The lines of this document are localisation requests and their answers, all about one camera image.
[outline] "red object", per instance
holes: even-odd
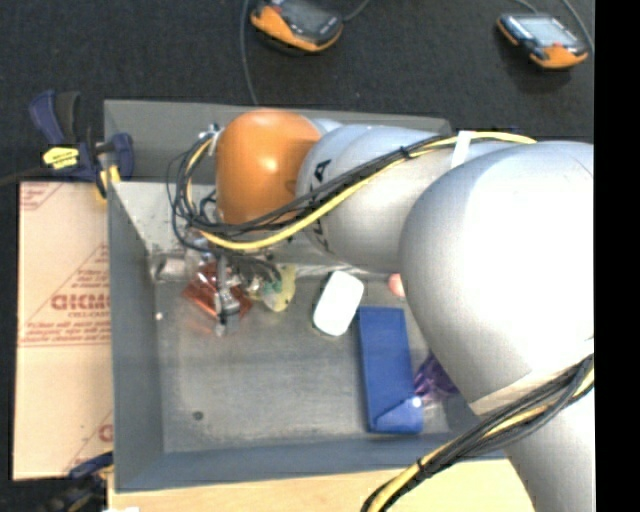
[[[238,286],[231,287],[230,292],[240,303],[240,318],[242,318],[247,311],[251,309],[253,302],[251,302],[251,299],[249,299]],[[214,297],[217,293],[218,274],[215,261],[207,263],[200,268],[195,277],[191,279],[186,288],[182,290],[182,296],[185,299],[193,302],[216,320],[218,319],[218,313],[216,312]]]

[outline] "cardboard sheet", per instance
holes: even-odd
[[[90,183],[21,186],[16,480],[112,449],[106,211]]]

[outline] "purple plastic object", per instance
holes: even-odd
[[[447,397],[459,393],[442,365],[433,355],[429,355],[420,365],[413,379],[416,395],[422,398],[423,404],[441,402]]]

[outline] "orange device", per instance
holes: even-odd
[[[258,0],[249,17],[259,33],[287,53],[318,53],[340,37],[340,13],[307,0]]]
[[[569,69],[587,58],[586,45],[549,14],[503,14],[497,25],[543,69]]]
[[[293,201],[300,166],[322,133],[308,118],[276,109],[231,121],[215,154],[220,219],[241,224]]]

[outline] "blue clamp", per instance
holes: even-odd
[[[129,180],[135,165],[133,141],[127,133],[116,133],[107,143],[98,146],[80,140],[76,130],[79,99],[80,93],[77,91],[56,94],[49,89],[31,101],[29,114],[38,131],[52,146],[51,151],[58,150],[53,175],[69,181],[95,183],[104,197],[105,169],[98,156],[113,153],[120,179]]]

